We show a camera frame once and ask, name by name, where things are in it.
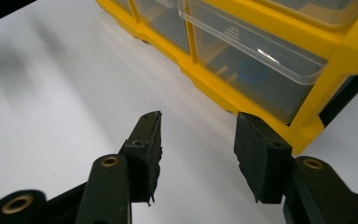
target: white table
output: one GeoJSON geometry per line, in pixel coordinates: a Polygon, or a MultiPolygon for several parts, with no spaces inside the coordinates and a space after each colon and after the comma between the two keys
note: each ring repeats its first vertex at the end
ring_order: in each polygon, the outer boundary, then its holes
{"type": "MultiPolygon", "coordinates": [[[[138,118],[162,112],[157,202],[133,223],[284,223],[255,203],[233,153],[236,117],[177,65],[89,0],[39,0],[0,20],[0,198],[48,199],[117,153],[138,118]]],[[[329,162],[358,192],[358,96],[304,155],[329,162]]]]}

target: yellow frame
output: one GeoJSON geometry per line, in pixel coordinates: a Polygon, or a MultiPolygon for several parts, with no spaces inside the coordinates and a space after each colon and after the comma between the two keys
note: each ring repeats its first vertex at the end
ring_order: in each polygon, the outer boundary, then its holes
{"type": "Polygon", "coordinates": [[[186,22],[186,29],[190,56],[142,24],[131,0],[129,3],[133,15],[129,15],[111,0],[96,0],[131,35],[149,42],[177,63],[198,89],[225,110],[234,114],[243,111],[257,115],[292,145],[295,154],[301,153],[324,129],[319,114],[329,100],[348,77],[358,75],[358,18],[352,24],[325,27],[297,14],[263,4],[263,1],[203,1],[329,61],[290,126],[270,115],[198,63],[193,29],[189,22],[186,22]]]}

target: transparent bin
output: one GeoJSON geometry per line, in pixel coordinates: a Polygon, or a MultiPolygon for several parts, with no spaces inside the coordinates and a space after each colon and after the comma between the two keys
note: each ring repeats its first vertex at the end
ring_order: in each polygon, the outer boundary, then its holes
{"type": "Polygon", "coordinates": [[[128,0],[111,0],[111,1],[113,1],[114,3],[119,5],[121,8],[126,10],[130,15],[132,15],[130,3],[128,2],[128,0]]]}
{"type": "Polygon", "coordinates": [[[181,1],[199,62],[215,76],[290,123],[327,61],[199,0],[181,1]]]}
{"type": "Polygon", "coordinates": [[[341,26],[358,16],[358,0],[261,0],[288,7],[329,26],[341,26]]]}
{"type": "Polygon", "coordinates": [[[186,22],[179,17],[177,0],[134,0],[144,24],[189,54],[186,22]]]}

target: yellow storage rack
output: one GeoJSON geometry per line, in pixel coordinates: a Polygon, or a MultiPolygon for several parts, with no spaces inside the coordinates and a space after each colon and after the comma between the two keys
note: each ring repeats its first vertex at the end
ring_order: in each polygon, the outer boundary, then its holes
{"type": "MultiPolygon", "coordinates": [[[[320,6],[323,1],[315,0],[179,0],[179,9],[176,0],[96,1],[131,35],[149,42],[177,63],[197,88],[225,110],[257,115],[291,144],[296,154],[324,129],[319,115],[340,87],[349,77],[358,76],[358,0],[331,1],[338,2],[337,5],[325,1],[328,6],[320,6]],[[154,2],[167,9],[155,6],[154,2]],[[185,34],[180,35],[187,38],[188,48],[183,47],[182,40],[179,43],[172,35],[164,34],[167,24],[153,23],[155,16],[165,12],[170,13],[170,19],[164,21],[178,22],[175,16],[179,14],[184,18],[185,34]],[[244,34],[252,36],[245,44],[244,34]],[[225,43],[215,42],[215,38],[224,39],[225,43]],[[245,52],[249,60],[245,57],[235,66],[231,65],[231,59],[227,64],[214,61],[211,57],[231,48],[226,46],[245,52]],[[249,75],[249,69],[257,74],[249,75]],[[221,75],[227,71],[236,75],[221,75]],[[279,90],[283,95],[286,89],[290,89],[288,95],[302,95],[296,97],[298,108],[293,106],[289,115],[282,116],[275,107],[269,108],[275,104],[275,91],[265,100],[238,87],[244,80],[255,83],[272,77],[290,80],[285,81],[289,83],[287,87],[283,85],[279,90]]],[[[230,51],[229,57],[234,59],[235,52],[230,51]]],[[[262,91],[280,88],[277,81],[280,80],[272,79],[260,88],[264,88],[262,91]]]]}

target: yellow plastic organizer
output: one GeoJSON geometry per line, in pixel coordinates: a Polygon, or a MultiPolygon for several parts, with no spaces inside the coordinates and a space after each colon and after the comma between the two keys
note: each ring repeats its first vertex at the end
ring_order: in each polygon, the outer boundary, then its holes
{"type": "Polygon", "coordinates": [[[298,154],[358,76],[358,0],[97,0],[225,110],[257,115],[298,154]]]}

